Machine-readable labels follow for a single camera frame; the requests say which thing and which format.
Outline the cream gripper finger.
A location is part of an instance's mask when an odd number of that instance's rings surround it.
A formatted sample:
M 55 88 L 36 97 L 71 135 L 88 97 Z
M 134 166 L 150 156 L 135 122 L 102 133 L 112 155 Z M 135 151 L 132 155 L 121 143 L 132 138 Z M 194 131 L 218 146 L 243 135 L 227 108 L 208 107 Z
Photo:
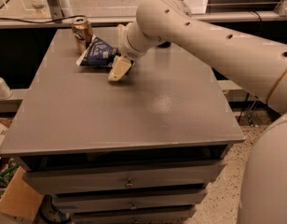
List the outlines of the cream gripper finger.
M 119 24 L 117 26 L 117 44 L 119 48 L 124 45 L 124 32 L 125 26 L 123 24 Z
M 131 61 L 122 56 L 114 58 L 112 69 L 108 75 L 110 81 L 119 81 L 131 68 Z

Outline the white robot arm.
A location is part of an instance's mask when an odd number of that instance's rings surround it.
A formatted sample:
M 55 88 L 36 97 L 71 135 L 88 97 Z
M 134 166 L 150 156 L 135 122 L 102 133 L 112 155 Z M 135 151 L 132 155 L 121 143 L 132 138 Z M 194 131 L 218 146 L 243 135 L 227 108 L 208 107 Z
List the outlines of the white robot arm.
M 279 113 L 249 156 L 239 198 L 238 224 L 287 224 L 287 45 L 188 15 L 179 0 L 143 0 L 136 20 L 118 28 L 118 50 L 109 80 L 133 62 L 171 42 L 196 56 Z

